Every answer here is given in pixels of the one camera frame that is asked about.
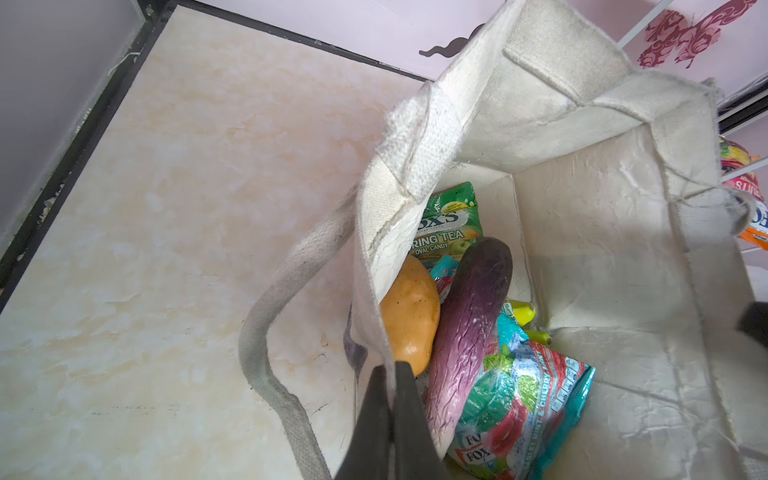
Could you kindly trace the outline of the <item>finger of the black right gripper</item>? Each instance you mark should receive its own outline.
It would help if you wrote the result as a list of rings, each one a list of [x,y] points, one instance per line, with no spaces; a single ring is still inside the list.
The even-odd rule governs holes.
[[[750,303],[738,321],[737,330],[768,348],[768,303]]]

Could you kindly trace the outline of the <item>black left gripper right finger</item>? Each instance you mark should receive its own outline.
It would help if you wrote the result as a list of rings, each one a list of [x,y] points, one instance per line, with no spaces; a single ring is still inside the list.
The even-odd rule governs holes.
[[[448,480],[447,469],[433,444],[412,368],[407,362],[397,361],[395,372],[394,478]]]

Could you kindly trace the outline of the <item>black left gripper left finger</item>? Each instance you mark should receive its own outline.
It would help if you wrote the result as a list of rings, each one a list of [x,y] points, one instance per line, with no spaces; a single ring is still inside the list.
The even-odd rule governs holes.
[[[387,479],[390,434],[386,370],[379,365],[371,373],[349,449],[334,479]]]

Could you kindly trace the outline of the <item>teal candy bag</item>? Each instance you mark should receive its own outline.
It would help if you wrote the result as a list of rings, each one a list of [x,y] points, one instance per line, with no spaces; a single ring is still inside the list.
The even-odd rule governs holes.
[[[578,424],[595,370],[530,340],[508,300],[445,456],[479,479],[540,479]]]

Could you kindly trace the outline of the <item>brown potato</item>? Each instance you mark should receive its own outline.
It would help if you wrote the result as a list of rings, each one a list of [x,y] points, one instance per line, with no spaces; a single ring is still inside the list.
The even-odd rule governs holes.
[[[393,358],[422,374],[430,361],[440,320],[440,297],[429,271],[415,257],[406,257],[380,303]]]

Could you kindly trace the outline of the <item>yellow banana bunch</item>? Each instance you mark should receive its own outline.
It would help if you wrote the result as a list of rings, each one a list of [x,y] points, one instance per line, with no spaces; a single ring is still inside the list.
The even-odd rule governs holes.
[[[507,303],[511,308],[516,323],[523,329],[530,340],[544,346],[551,345],[551,336],[549,334],[529,328],[536,318],[536,309],[533,304],[517,300],[508,300]]]

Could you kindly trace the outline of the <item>dark purple eggplant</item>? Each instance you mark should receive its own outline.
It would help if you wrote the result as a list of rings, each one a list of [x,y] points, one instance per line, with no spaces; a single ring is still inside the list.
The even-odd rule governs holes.
[[[513,273],[510,248],[494,237],[477,240],[459,263],[441,305],[426,389],[426,420],[437,455],[450,446]]]

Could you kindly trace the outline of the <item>beige canvas tote bag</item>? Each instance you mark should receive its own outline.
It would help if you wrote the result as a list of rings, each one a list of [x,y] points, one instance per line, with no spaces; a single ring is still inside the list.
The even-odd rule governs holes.
[[[331,473],[273,375],[267,333],[346,243],[355,391],[392,356],[378,304],[429,196],[470,181],[533,301],[597,375],[553,479],[763,479],[767,350],[737,328],[753,292],[736,238],[747,195],[720,182],[712,90],[640,70],[562,1],[508,1],[434,82],[390,114],[341,204],[298,243],[239,337],[300,475]]]

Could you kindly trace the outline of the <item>yellow-green candy bag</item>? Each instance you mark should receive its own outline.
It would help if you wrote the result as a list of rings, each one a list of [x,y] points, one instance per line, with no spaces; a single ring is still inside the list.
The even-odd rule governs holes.
[[[445,256],[460,262],[483,236],[475,189],[464,182],[429,198],[410,254],[431,270]]]

